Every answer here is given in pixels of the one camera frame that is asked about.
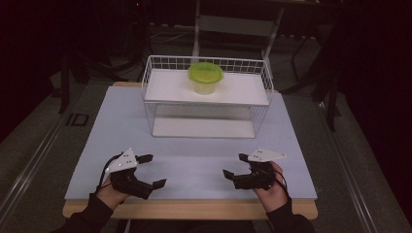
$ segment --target white wire rack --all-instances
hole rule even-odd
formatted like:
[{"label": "white wire rack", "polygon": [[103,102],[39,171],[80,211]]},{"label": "white wire rack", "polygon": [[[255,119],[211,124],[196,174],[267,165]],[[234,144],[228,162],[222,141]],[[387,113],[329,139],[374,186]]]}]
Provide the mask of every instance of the white wire rack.
[{"label": "white wire rack", "polygon": [[[200,95],[194,96],[196,94],[193,95],[195,98],[190,97],[184,101],[173,98],[163,100],[148,98],[148,91],[152,90],[153,85],[159,84],[159,80],[154,80],[154,77],[159,76],[159,72],[161,72],[160,75],[163,81],[172,81],[173,77],[178,74],[178,82],[181,80],[189,82],[187,77],[188,68],[196,62],[210,62],[219,65],[223,69],[224,79],[232,77],[232,82],[236,83],[236,85],[231,86],[239,86],[239,83],[245,81],[245,79],[261,80],[259,82],[262,86],[260,96],[264,96],[266,104],[248,102],[247,99],[251,97],[248,95],[248,91],[242,91],[242,98],[239,98],[247,100],[245,102],[242,102],[242,100],[239,100],[240,102],[236,100],[231,102],[203,102]],[[270,71],[263,60],[222,57],[152,55],[148,58],[142,87],[152,133],[154,136],[165,137],[255,138],[274,92]],[[174,88],[173,84],[163,87],[162,91],[167,92],[171,88]],[[203,128],[200,127],[202,133],[193,133],[191,128],[194,125],[199,125],[199,122],[205,124]],[[165,133],[159,127],[165,127],[166,124],[168,125],[166,126],[168,132]],[[240,130],[241,132],[239,132],[239,128],[242,127],[249,129]],[[182,128],[188,130],[188,132],[185,130],[185,132],[178,132],[182,131]]]}]

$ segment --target black cable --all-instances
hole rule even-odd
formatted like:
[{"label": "black cable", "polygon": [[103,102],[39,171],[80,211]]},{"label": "black cable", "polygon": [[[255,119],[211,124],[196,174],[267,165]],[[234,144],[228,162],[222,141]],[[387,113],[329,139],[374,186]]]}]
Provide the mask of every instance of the black cable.
[{"label": "black cable", "polygon": [[287,182],[286,182],[285,177],[282,175],[282,173],[280,173],[280,172],[278,172],[278,171],[275,170],[275,174],[276,174],[276,173],[278,173],[279,175],[281,175],[281,177],[282,177],[282,179],[283,179],[283,182],[284,182],[285,184],[279,182],[278,179],[275,179],[275,182],[276,182],[278,185],[280,185],[281,188],[284,189],[286,195],[287,195],[288,197],[290,197],[290,196],[289,196],[289,193],[288,193],[288,184],[287,184]]},{"label": "black cable", "polygon": [[95,193],[99,192],[101,189],[103,189],[103,188],[105,188],[105,187],[107,187],[107,186],[109,186],[109,185],[112,185],[112,183],[108,183],[108,184],[106,184],[106,185],[104,185],[104,186],[102,186],[102,187],[99,187],[98,189],[96,189],[96,192],[95,192]]},{"label": "black cable", "polygon": [[122,152],[121,154],[119,154],[119,155],[113,156],[111,159],[109,159],[109,161],[107,161],[106,165],[105,165],[104,168],[103,168],[102,175],[100,176],[99,185],[96,187],[96,191],[95,191],[94,193],[97,193],[98,190],[100,190],[100,189],[103,188],[103,187],[101,187],[101,186],[102,186],[102,184],[103,184],[103,179],[104,179],[104,175],[105,175],[106,169],[109,167],[109,165],[110,165],[114,160],[118,159],[122,154],[123,154],[123,152]]}]

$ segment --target forearm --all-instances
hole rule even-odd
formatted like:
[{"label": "forearm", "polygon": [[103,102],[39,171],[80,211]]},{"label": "forearm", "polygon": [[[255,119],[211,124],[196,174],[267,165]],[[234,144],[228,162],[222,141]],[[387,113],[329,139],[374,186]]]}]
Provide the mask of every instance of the forearm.
[{"label": "forearm", "polygon": [[301,233],[315,232],[312,223],[304,216],[292,213],[292,200],[288,198],[288,203],[281,208],[267,213],[269,221],[272,223],[274,232],[277,233]]},{"label": "forearm", "polygon": [[100,232],[110,219],[113,210],[102,200],[90,193],[87,207],[81,213],[74,213],[59,229],[52,233],[94,233]]}]

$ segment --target shelf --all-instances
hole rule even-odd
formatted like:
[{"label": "shelf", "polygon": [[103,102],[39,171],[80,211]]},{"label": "shelf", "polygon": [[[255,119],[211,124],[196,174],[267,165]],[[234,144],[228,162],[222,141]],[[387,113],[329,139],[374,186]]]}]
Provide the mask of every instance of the shelf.
[{"label": "shelf", "polygon": [[255,138],[249,108],[157,106],[155,137]]},{"label": "shelf", "polygon": [[258,74],[223,73],[216,90],[200,95],[192,90],[187,70],[153,69],[145,102],[186,102],[269,106],[261,76]]}]

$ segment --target lime green container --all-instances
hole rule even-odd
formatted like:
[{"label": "lime green container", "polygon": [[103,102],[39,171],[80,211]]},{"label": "lime green container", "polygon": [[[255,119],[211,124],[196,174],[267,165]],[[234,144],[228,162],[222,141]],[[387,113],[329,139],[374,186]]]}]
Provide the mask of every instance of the lime green container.
[{"label": "lime green container", "polygon": [[223,79],[220,66],[210,62],[198,62],[189,67],[189,79],[194,92],[208,95],[215,92],[216,84]]}]

